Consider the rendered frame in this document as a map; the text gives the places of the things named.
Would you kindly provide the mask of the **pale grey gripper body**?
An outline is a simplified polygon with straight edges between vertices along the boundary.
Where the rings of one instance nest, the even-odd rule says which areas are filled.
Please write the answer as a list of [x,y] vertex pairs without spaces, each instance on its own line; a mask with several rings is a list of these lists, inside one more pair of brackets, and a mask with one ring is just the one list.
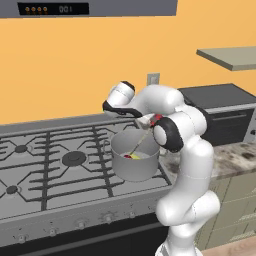
[[152,124],[153,117],[154,117],[153,114],[148,114],[140,118],[137,118],[136,121],[138,122],[138,124],[141,126],[142,129],[149,130],[153,127],[153,124]]

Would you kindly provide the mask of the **grey metal pot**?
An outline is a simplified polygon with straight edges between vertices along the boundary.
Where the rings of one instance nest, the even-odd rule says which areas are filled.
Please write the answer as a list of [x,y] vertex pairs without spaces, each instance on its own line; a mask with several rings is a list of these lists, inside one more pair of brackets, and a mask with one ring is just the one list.
[[103,141],[103,152],[112,157],[112,170],[121,179],[143,182],[152,178],[158,170],[160,146],[150,132],[133,154],[139,160],[123,157],[135,147],[147,130],[127,129]]

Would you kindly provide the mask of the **black toaster oven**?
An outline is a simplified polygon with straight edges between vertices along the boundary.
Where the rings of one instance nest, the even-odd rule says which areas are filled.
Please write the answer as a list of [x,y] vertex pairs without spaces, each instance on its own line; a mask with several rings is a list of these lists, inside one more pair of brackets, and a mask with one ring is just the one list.
[[213,146],[256,141],[256,96],[233,83],[180,88],[187,104],[204,109],[212,123],[203,138]]

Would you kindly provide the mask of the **grey gas hob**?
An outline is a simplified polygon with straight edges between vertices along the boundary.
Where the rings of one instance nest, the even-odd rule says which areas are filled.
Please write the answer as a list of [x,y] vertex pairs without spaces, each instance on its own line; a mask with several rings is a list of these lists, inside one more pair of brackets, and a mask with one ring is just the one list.
[[155,211],[156,202],[171,188],[162,164],[153,178],[131,183],[117,177],[103,141],[137,129],[133,120],[105,116],[27,123],[0,128],[0,247],[32,241],[86,227],[131,219]]

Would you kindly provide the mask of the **beige cupboard run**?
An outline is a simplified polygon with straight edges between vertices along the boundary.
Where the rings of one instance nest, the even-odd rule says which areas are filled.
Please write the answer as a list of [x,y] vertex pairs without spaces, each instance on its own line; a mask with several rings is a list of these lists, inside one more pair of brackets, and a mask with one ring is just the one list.
[[256,236],[256,173],[215,180],[210,189],[221,208],[198,231],[196,246],[206,250]]

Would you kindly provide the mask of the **black oven door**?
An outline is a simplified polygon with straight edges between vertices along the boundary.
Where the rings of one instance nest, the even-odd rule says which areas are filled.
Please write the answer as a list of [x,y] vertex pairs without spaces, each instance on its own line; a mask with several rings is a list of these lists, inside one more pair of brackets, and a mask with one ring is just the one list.
[[147,214],[0,247],[0,256],[154,256],[167,233]]

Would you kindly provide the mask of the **grey wall socket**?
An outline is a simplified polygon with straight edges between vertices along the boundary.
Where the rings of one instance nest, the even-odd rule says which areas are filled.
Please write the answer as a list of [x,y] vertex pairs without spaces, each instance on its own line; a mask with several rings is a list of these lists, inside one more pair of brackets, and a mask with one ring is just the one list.
[[159,73],[148,73],[147,74],[147,85],[158,85],[160,81]]

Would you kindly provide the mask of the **grey wall shelf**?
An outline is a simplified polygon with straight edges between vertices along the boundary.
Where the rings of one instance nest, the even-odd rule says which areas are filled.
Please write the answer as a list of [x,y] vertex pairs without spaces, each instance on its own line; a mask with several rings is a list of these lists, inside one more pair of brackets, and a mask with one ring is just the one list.
[[198,49],[196,54],[230,71],[256,70],[256,46]]

